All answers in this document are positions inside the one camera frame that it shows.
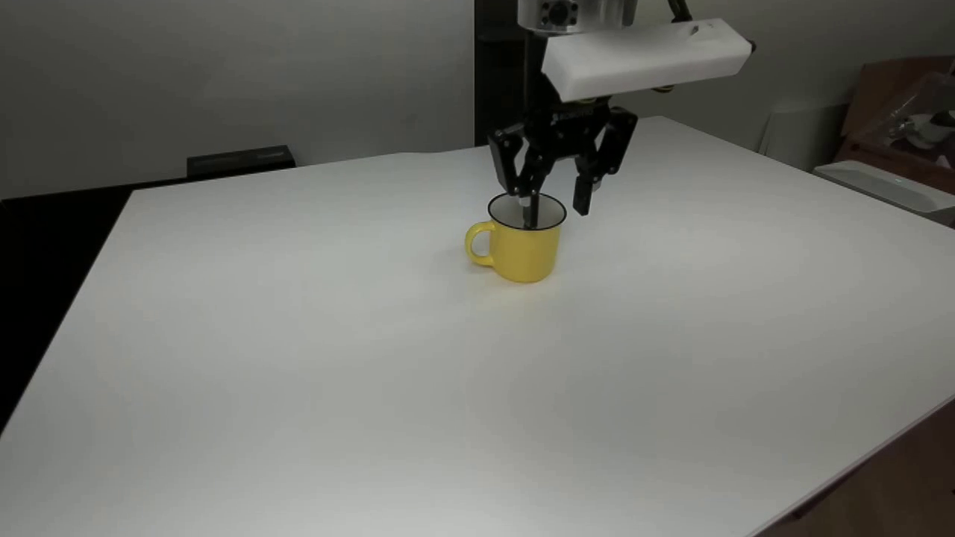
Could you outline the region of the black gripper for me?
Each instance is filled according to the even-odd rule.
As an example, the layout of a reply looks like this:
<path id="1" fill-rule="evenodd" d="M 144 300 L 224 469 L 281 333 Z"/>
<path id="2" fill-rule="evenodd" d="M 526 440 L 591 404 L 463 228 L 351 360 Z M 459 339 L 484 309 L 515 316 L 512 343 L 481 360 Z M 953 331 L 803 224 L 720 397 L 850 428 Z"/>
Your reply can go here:
<path id="1" fill-rule="evenodd" d="M 497 184 L 512 196 L 532 196 L 542 184 L 541 148 L 581 148 L 577 155 L 574 209 L 591 211 L 591 196 L 605 176 L 615 176 L 629 148 L 639 117 L 608 94 L 584 102 L 541 97 L 521 124 L 494 129 L 490 152 Z"/>

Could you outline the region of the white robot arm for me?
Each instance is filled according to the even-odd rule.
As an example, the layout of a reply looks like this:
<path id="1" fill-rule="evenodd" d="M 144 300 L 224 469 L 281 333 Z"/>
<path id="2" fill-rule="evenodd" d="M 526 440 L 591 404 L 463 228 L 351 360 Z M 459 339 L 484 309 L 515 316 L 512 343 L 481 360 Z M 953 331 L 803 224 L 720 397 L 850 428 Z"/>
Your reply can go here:
<path id="1" fill-rule="evenodd" d="M 603 0 L 520 0 L 515 21 L 536 35 L 608 30 L 633 21 L 633 5 L 603 8 Z M 605 94 L 563 103 L 553 79 L 536 78 L 526 118 L 486 134 L 500 199 L 494 214 L 515 227 L 542 227 L 542 182 L 563 157 L 577 163 L 574 209 L 591 211 L 591 196 L 624 163 L 639 117 L 612 106 Z"/>

